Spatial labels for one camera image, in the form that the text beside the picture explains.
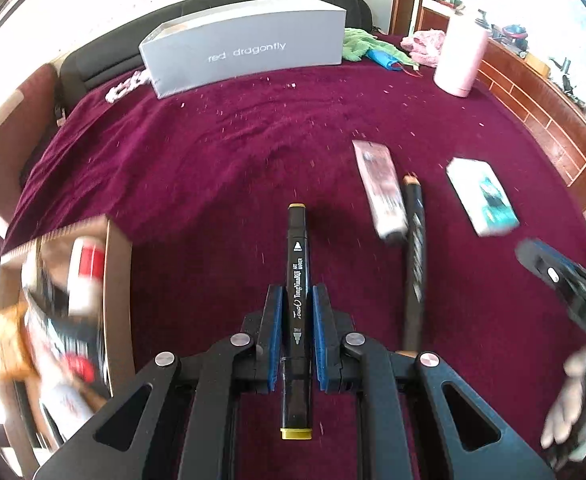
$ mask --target wooden shelf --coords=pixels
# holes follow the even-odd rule
[[[417,30],[447,30],[449,17],[433,10],[436,5],[424,0]],[[553,82],[493,40],[477,79],[529,129],[586,216],[586,118],[582,111]]]

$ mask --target pink cloth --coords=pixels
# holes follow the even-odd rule
[[[443,30],[418,30],[402,40],[400,46],[409,52],[410,58],[421,65],[435,68],[446,33]]]

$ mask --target red label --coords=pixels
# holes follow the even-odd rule
[[[85,383],[95,381],[95,369],[86,357],[68,353],[64,355],[64,361],[68,369]]]
[[[77,275],[103,280],[105,259],[106,254],[103,249],[95,246],[82,247],[80,269],[77,272]]]

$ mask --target black cushion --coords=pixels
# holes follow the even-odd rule
[[[139,44],[157,26],[180,16],[249,0],[185,0],[150,12],[112,30],[69,54],[60,69],[67,113],[93,88],[143,65]],[[346,9],[346,26],[371,31],[364,0],[323,0]]]

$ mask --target burgundy fabric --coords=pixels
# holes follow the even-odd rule
[[[403,256],[375,234],[351,141],[382,142],[423,185],[424,345],[538,449],[562,362],[584,337],[516,261],[538,237],[586,267],[586,224],[533,137],[484,88],[466,99],[363,60],[247,76],[163,100],[87,95],[36,165],[7,249],[106,213],[134,244],[135,363],[206,350],[284,282],[286,209],[304,202],[311,276],[358,330],[390,349],[401,332]],[[521,226],[479,238],[445,167],[489,162]],[[279,394],[243,400],[240,478],[355,479],[349,396],[314,398],[314,439],[283,442]]]

